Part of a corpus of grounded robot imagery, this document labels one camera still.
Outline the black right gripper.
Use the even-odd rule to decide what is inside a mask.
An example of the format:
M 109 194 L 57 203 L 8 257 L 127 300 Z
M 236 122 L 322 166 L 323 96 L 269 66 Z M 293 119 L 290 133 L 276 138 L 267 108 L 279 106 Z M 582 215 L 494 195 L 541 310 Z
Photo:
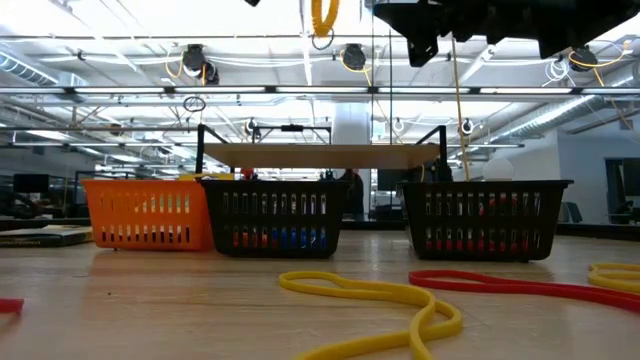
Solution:
M 640 0 L 417 0 L 380 2 L 373 15 L 407 40 L 409 65 L 420 68 L 439 52 L 435 36 L 464 41 L 483 35 L 533 39 L 548 58 L 579 48 L 640 13 Z

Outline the yellow spiral coil keychain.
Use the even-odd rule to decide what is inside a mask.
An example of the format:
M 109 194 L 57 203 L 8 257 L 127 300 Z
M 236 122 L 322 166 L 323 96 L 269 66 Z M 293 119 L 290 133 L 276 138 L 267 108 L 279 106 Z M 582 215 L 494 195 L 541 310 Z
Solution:
M 338 17 L 340 0 L 328 0 L 328 9 L 324 10 L 324 0 L 311 0 L 312 40 L 326 38 L 333 34 Z

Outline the black plastic slotted basket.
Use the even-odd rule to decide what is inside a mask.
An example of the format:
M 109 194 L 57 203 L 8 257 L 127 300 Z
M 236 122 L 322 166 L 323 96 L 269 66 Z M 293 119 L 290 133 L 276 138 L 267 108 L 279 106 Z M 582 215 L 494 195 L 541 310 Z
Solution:
M 233 257 L 331 257 L 338 245 L 348 184 L 342 181 L 202 180 L 217 252 Z M 271 244 L 273 227 L 323 227 L 326 249 L 281 249 Z M 256 227 L 266 248 L 233 248 L 234 228 Z
M 408 234 L 416 255 L 424 260 L 540 261 L 549 257 L 565 189 L 571 180 L 490 182 L 405 182 L 400 185 Z M 496 193 L 494 216 L 479 216 L 478 195 Z M 505 229 L 527 233 L 529 251 L 477 254 L 427 251 L 428 228 Z

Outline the red spiral coil keychain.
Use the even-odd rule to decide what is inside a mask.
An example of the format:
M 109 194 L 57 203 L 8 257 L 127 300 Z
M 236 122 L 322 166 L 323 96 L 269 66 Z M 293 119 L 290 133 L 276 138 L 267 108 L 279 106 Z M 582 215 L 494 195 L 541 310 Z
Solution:
M 267 234 L 259 228 L 234 228 L 231 233 L 233 248 L 258 249 L 268 246 Z

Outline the orange plastic slotted basket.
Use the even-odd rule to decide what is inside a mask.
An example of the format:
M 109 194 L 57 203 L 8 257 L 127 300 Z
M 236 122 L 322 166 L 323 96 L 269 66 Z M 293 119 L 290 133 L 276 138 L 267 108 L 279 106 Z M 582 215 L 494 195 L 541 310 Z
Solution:
M 94 243 L 100 248 L 209 251 L 213 232 L 196 181 L 85 180 Z

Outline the book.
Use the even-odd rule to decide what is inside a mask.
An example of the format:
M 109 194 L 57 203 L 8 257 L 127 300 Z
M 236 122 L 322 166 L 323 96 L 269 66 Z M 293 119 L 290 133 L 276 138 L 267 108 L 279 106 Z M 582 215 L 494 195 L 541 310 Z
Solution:
M 48 225 L 0 232 L 0 249 L 59 248 L 93 241 L 90 226 Z

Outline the yellow rubber band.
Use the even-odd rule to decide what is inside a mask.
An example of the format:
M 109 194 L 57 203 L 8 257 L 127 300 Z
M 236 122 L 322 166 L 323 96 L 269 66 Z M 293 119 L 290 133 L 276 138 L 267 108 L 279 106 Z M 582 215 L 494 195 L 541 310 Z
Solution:
M 430 291 L 412 285 L 351 280 L 318 271 L 294 271 L 278 278 L 279 286 L 291 291 L 353 300 L 374 300 L 412 305 L 419 311 L 405 331 L 367 336 L 318 347 L 296 360 L 345 360 L 390 349 L 408 347 L 414 360 L 433 360 L 426 343 L 459 334 L 462 314 Z
M 589 265 L 588 282 L 603 288 L 640 294 L 640 265 L 594 263 Z

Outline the white bulb desk lamp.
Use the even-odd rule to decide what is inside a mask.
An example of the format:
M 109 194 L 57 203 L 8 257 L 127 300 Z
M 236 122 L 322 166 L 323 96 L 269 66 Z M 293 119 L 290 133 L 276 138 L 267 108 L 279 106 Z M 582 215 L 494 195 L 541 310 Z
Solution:
M 505 158 L 496 158 L 488 161 L 482 170 L 485 181 L 511 181 L 514 178 L 514 167 Z

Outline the grey office chair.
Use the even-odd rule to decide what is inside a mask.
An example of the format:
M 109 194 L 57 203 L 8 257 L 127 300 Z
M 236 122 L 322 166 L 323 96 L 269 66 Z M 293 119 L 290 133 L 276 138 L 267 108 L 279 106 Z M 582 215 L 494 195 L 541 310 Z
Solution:
M 562 202 L 558 222 L 559 223 L 581 223 L 583 221 L 579 207 L 574 202 Z

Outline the wooden shelf riser black legs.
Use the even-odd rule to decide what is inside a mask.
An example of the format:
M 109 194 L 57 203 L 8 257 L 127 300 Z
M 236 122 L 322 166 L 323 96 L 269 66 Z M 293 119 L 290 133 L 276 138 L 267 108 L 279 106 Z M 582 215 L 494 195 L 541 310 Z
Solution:
M 204 124 L 196 128 L 196 171 L 204 157 L 236 168 L 412 169 L 439 161 L 447 165 L 447 131 L 438 126 L 413 145 L 309 145 L 228 143 Z

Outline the person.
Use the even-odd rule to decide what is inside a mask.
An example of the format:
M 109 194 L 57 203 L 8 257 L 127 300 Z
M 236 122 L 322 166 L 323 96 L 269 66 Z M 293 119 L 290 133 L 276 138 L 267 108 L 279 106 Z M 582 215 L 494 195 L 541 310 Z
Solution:
M 345 213 L 355 221 L 364 220 L 364 185 L 357 169 L 346 169 L 343 175 L 349 183 L 345 202 Z

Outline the black computer monitor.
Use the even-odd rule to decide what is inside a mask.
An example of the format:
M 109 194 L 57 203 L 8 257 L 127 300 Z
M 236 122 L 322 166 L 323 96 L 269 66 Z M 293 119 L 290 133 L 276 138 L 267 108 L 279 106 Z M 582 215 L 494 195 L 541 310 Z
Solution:
M 47 193 L 49 191 L 48 174 L 24 174 L 13 175 L 13 191 L 16 193 Z

